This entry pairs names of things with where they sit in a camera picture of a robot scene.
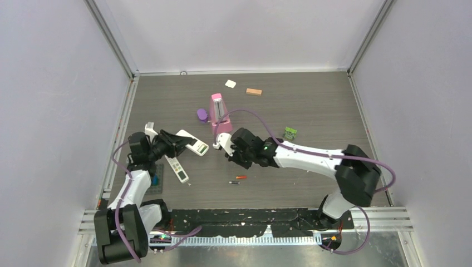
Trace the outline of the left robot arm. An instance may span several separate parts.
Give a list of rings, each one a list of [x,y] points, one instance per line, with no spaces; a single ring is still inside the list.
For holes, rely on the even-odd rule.
[[[148,234],[153,228],[165,230],[171,222],[161,201],[144,201],[144,195],[156,174],[156,163],[162,157],[180,155],[196,139],[179,136],[164,130],[135,132],[124,142],[130,148],[127,166],[122,168],[125,183],[107,208],[94,215],[94,227],[99,260],[102,264],[122,261],[140,262],[148,253]]]

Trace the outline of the white battery cover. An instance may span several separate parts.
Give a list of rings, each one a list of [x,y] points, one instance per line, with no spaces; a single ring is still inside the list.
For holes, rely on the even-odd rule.
[[[225,83],[225,86],[229,87],[229,88],[234,88],[236,86],[236,82],[235,81],[232,81],[232,80],[227,80],[226,83]]]

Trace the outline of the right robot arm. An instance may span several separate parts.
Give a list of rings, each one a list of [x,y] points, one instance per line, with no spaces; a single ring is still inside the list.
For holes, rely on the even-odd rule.
[[[253,164],[292,168],[335,180],[338,188],[324,197],[317,214],[319,224],[328,229],[349,209],[371,205],[381,175],[378,164],[355,145],[322,150],[273,137],[262,140],[246,128],[239,128],[233,134],[220,133],[213,147],[224,150],[228,161],[245,169]]]

